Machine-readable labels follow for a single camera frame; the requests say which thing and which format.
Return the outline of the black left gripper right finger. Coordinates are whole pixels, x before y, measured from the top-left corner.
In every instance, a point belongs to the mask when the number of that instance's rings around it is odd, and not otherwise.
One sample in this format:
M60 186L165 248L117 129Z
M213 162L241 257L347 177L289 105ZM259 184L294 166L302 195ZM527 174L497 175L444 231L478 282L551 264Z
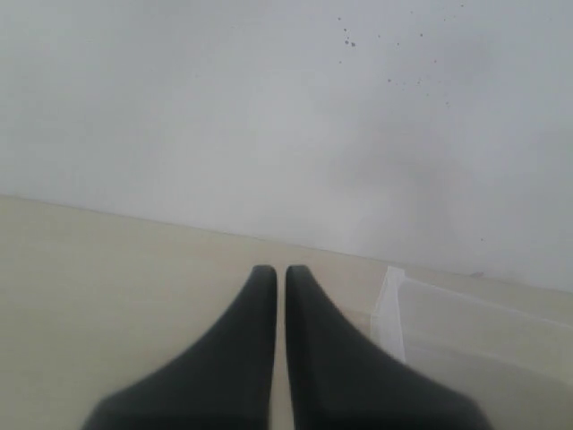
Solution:
M488 429L467 396L382 351L304 265L285 283L286 358L297 429Z

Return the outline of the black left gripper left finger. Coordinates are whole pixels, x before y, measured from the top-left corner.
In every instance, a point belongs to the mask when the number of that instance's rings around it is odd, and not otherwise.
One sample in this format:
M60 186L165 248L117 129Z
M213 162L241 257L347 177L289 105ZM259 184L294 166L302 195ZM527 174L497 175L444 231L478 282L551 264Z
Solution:
M253 267L208 331L173 361L104 398L84 428L269 428L277 307L275 269Z

